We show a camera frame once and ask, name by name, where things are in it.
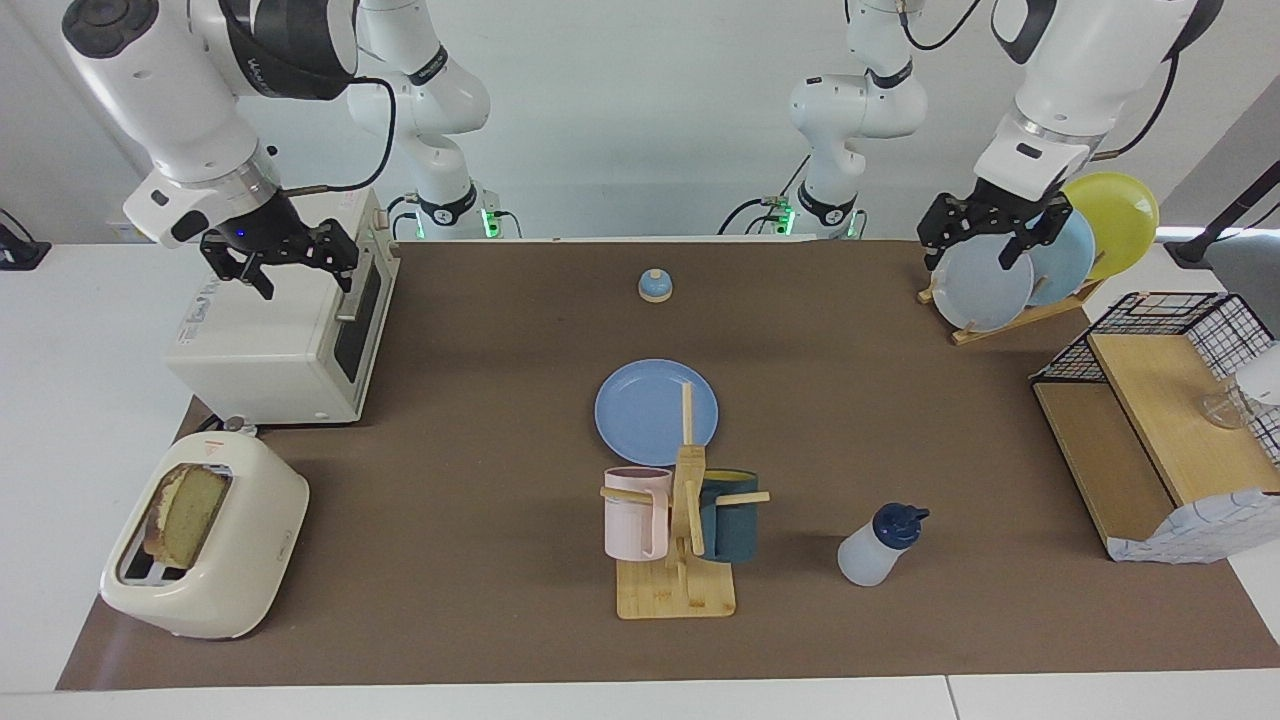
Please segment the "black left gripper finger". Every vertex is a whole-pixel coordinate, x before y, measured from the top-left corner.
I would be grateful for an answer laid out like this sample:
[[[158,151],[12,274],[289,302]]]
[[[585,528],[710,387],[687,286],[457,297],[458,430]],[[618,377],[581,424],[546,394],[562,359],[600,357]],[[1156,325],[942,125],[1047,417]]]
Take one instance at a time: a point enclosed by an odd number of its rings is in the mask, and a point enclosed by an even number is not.
[[[1030,214],[1032,208],[1009,214],[1007,224],[1012,237],[1000,252],[1002,269],[1011,269],[1030,249],[1052,245],[1073,213],[1066,195],[1052,195],[1037,209],[1039,211],[1036,215]]]
[[[937,195],[918,223],[918,238],[925,250],[925,268],[934,270],[946,251],[969,240],[968,201]]]

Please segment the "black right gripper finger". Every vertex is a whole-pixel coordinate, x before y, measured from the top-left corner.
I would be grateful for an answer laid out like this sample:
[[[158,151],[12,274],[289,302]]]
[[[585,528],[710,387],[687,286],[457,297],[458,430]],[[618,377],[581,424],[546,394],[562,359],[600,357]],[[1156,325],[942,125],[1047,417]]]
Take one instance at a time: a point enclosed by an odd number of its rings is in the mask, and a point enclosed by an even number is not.
[[[244,260],[238,260],[230,250],[206,250],[205,260],[220,281],[238,281],[256,290],[264,300],[273,300],[274,284],[262,272],[256,252],[251,252]]]
[[[317,268],[328,272],[343,293],[352,290],[352,273],[358,265],[358,247],[338,220],[317,227]]]

